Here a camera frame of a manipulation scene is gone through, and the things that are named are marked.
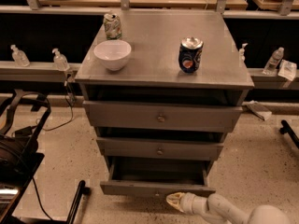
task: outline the cabinet top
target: cabinet top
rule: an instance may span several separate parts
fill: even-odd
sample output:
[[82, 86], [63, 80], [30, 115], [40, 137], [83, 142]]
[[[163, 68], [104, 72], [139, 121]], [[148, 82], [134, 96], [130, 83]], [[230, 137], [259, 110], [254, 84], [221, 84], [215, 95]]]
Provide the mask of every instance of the cabinet top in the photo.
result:
[[[79, 83], [182, 88], [250, 89], [253, 82], [221, 14], [199, 10], [115, 10], [122, 39], [132, 46], [120, 71], [106, 70], [93, 54], [106, 40], [102, 26], [76, 75]], [[199, 69], [185, 74], [178, 65], [180, 41], [204, 41]]]

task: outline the bowl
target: bowl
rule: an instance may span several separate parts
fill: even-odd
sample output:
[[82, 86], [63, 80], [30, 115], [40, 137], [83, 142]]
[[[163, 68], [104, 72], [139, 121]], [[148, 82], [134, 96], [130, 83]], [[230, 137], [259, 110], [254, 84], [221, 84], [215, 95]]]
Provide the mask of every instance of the bowl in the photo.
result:
[[98, 44], [94, 55], [106, 69], [111, 71], [121, 70], [129, 61], [131, 46], [123, 40], [107, 40]]

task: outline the dresser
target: dresser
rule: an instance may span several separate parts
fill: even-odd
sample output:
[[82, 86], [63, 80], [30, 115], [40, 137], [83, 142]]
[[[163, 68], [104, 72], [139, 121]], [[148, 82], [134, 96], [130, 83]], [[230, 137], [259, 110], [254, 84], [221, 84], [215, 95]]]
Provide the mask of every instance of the dresser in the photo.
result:
[[[116, 10], [129, 63], [106, 70], [93, 55], [101, 27], [75, 77], [109, 178], [105, 194], [164, 198], [208, 196], [207, 176], [242, 112], [253, 83], [221, 14], [214, 11]], [[183, 73], [180, 40], [204, 41], [199, 69]]]

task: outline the chair leg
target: chair leg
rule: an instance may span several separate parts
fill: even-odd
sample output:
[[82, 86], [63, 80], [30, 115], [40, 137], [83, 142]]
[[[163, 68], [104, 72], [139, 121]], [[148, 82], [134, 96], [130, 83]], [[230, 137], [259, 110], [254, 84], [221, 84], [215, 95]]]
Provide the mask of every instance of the chair leg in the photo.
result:
[[78, 206], [80, 204], [81, 197], [82, 197], [83, 194], [87, 194], [89, 192], [89, 190], [90, 190], [89, 188], [85, 187], [85, 181], [81, 180], [78, 183], [78, 188], [77, 188], [77, 191], [76, 191], [71, 209], [68, 213], [66, 224], [73, 224], [74, 223], [76, 213], [77, 213], [77, 210], [78, 210]]
[[296, 133], [292, 130], [291, 126], [286, 120], [281, 121], [282, 128], [280, 128], [280, 133], [288, 133], [292, 141], [295, 143], [295, 145], [299, 148], [299, 138], [296, 135]]

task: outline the gray cabinet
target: gray cabinet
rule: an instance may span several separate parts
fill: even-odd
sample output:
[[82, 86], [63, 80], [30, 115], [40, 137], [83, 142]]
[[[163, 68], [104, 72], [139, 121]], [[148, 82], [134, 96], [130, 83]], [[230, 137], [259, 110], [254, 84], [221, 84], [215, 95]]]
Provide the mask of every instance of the gray cabinet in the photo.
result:
[[[96, 60], [93, 48], [105, 40], [102, 28], [76, 76], [109, 170], [101, 188], [114, 195], [163, 198], [189, 191], [208, 196], [215, 190], [206, 177], [253, 87], [233, 39], [214, 12], [117, 12], [123, 39], [133, 48], [130, 62], [110, 72]], [[153, 29], [155, 22], [160, 26]], [[205, 41], [194, 74], [178, 67], [185, 35]]]

